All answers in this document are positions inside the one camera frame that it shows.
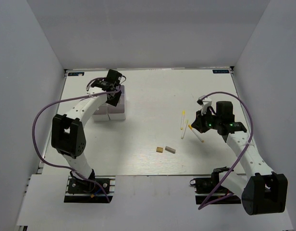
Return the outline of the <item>white yellow marker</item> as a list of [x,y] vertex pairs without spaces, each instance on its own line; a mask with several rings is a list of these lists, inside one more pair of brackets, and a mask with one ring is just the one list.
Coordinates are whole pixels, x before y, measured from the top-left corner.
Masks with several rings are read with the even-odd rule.
[[189,124],[188,127],[190,128],[190,130],[194,133],[194,135],[200,140],[201,143],[204,142],[204,140],[200,137],[199,133],[195,131],[194,128],[192,128],[192,126]]
[[184,125],[185,125],[185,110],[182,111],[180,130],[184,130]]
[[183,139],[185,137],[187,126],[188,126],[188,119],[184,123],[183,130],[182,130],[182,135],[181,135],[181,139]]

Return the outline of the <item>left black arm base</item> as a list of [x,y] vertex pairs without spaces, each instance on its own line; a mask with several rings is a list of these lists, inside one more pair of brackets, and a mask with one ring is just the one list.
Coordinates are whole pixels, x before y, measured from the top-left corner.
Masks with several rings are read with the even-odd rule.
[[95,177],[100,186],[82,180],[68,178],[64,202],[85,204],[108,204],[112,201],[115,191],[115,177]]

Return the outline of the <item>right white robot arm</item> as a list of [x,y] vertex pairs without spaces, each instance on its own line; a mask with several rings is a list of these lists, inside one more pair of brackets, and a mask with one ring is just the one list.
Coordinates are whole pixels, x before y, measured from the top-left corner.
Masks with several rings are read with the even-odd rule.
[[191,127],[205,133],[217,131],[224,142],[239,157],[246,177],[237,175],[228,167],[213,170],[208,183],[199,183],[198,193],[222,192],[227,189],[237,196],[249,215],[282,213],[285,210],[288,180],[277,174],[248,141],[249,135],[242,122],[236,122],[233,104],[218,101],[213,109],[211,99],[198,100],[201,109]]

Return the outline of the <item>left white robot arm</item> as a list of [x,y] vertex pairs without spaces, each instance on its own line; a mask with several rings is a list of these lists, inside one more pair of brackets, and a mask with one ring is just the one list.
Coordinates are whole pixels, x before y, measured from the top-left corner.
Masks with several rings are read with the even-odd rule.
[[92,115],[104,104],[116,107],[119,103],[125,78],[116,70],[109,70],[106,77],[96,78],[86,87],[86,95],[63,115],[52,120],[51,145],[69,164],[71,176],[80,179],[79,186],[91,192],[96,186],[94,170],[84,154],[86,137],[84,128]]

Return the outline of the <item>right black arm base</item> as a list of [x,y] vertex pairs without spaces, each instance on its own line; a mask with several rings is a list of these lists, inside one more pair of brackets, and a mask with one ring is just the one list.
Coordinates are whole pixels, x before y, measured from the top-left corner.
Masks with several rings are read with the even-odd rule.
[[[201,205],[206,196],[213,190],[211,178],[193,178],[190,180],[190,186],[195,188],[195,200],[197,205]],[[220,186],[212,197],[209,198],[209,202],[227,196],[232,192],[227,188]],[[233,195],[223,200],[213,203],[213,205],[238,205],[241,204],[241,200]]]

